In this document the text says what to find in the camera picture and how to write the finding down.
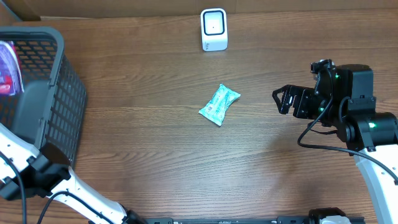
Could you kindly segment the teal snack packet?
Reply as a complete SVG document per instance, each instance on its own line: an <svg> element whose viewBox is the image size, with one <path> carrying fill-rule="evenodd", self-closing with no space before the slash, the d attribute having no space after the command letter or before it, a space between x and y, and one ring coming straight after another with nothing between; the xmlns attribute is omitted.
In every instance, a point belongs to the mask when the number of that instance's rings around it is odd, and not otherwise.
<svg viewBox="0 0 398 224"><path fill-rule="evenodd" d="M240 93L220 84L212 99L198 113L216 125L221 126L226 111L240 96Z"/></svg>

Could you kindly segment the purple snack packet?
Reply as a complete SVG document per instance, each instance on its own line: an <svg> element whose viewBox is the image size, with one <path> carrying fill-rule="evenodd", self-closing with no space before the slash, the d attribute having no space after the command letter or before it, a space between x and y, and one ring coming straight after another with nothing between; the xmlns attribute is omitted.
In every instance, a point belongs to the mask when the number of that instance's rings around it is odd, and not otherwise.
<svg viewBox="0 0 398 224"><path fill-rule="evenodd" d="M22 72L14 43L1 41L1 95L14 96L24 92Z"/></svg>

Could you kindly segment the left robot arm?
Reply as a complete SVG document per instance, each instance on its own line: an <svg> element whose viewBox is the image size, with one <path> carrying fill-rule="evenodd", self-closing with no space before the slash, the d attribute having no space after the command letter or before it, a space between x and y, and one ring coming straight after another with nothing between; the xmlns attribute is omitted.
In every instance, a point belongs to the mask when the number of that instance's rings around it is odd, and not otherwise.
<svg viewBox="0 0 398 224"><path fill-rule="evenodd" d="M90 223L145 223L132 210L91 188L74 173L68 157L55 145L40 149L1 125L1 198L22 200L22 222L27 221L26 200L47 197L38 222L54 200L64 203Z"/></svg>

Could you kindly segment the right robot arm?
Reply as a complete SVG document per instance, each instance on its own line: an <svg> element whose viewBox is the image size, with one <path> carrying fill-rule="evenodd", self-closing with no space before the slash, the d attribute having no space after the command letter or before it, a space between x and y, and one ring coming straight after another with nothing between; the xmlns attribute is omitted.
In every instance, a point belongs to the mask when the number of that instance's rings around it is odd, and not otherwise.
<svg viewBox="0 0 398 224"><path fill-rule="evenodd" d="M299 146L340 151L354 157L379 223L397 223L397 118L376 112L373 70L367 65L336 66L330 59L311 64L313 88L285 85L272 92L279 113L309 119ZM315 124L331 127L345 148L305 144Z"/></svg>

